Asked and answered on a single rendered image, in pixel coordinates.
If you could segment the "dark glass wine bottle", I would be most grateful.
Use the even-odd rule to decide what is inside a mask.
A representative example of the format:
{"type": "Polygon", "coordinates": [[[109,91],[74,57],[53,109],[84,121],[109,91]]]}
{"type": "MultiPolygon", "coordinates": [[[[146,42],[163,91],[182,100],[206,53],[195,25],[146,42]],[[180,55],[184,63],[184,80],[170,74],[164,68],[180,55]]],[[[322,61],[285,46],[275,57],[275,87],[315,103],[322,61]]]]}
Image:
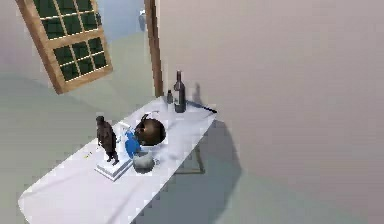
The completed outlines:
{"type": "Polygon", "coordinates": [[[181,80],[182,72],[176,72],[176,83],[174,84],[174,105],[177,113],[184,113],[186,111],[186,98],[185,98],[185,85],[181,80]]]}

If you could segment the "blue spray bottle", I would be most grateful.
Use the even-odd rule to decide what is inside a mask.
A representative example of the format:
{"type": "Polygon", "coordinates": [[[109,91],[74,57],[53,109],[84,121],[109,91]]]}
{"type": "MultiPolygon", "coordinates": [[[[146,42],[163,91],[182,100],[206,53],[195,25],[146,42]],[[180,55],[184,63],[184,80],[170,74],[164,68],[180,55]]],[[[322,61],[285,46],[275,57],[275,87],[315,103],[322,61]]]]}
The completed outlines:
{"type": "Polygon", "coordinates": [[[127,131],[125,133],[125,136],[126,136],[125,149],[128,156],[132,158],[135,153],[141,150],[141,147],[133,132],[127,131]]]}

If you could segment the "grey round bowl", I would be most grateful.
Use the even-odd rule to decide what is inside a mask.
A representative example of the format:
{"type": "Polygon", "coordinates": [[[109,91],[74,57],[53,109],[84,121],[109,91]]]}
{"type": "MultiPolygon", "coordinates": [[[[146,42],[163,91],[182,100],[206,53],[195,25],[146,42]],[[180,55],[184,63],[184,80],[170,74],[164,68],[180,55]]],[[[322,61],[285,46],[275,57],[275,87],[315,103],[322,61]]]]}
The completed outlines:
{"type": "Polygon", "coordinates": [[[139,152],[133,156],[133,167],[137,173],[151,172],[156,161],[150,152],[139,152]]]}

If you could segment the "dark brown figure statue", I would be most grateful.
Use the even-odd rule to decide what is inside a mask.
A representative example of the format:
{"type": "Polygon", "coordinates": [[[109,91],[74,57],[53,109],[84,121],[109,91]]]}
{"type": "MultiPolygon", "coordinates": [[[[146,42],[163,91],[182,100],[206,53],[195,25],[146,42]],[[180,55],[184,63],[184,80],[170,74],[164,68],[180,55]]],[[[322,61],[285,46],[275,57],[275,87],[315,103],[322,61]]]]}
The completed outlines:
{"type": "Polygon", "coordinates": [[[124,138],[117,136],[111,124],[103,116],[96,117],[97,144],[103,150],[102,160],[95,170],[116,181],[132,164],[125,150],[124,138]]]}

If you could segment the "white table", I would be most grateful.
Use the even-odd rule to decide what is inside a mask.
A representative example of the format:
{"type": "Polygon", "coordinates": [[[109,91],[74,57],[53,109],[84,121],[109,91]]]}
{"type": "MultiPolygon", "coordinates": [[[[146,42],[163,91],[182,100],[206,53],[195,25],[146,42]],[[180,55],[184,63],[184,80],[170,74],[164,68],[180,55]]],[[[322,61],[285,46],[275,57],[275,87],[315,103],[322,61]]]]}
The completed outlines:
{"type": "Polygon", "coordinates": [[[216,114],[194,102],[177,113],[159,97],[114,125],[120,134],[151,114],[166,139],[150,149],[156,165],[146,174],[130,168],[112,181],[96,171],[107,156],[92,140],[25,190],[18,200],[29,224],[130,224],[195,149],[216,114]]]}

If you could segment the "wooden framed window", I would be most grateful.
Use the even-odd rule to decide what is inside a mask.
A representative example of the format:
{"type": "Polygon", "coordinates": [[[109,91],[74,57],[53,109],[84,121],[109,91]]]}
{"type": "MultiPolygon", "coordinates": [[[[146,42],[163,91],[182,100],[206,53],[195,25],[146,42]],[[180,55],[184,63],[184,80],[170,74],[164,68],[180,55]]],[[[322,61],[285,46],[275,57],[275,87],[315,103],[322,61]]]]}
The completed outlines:
{"type": "Polygon", "coordinates": [[[58,94],[112,72],[96,0],[15,0],[58,94]]]}

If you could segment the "brown wooden door frame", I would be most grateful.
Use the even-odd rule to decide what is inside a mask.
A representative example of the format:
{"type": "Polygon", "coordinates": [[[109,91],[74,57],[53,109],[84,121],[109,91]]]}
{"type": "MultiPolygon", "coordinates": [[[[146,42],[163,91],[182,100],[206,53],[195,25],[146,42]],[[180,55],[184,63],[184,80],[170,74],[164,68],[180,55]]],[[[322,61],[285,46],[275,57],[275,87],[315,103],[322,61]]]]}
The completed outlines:
{"type": "Polygon", "coordinates": [[[164,95],[164,92],[155,0],[144,0],[144,5],[152,63],[154,93],[156,97],[160,97],[164,95]]]}

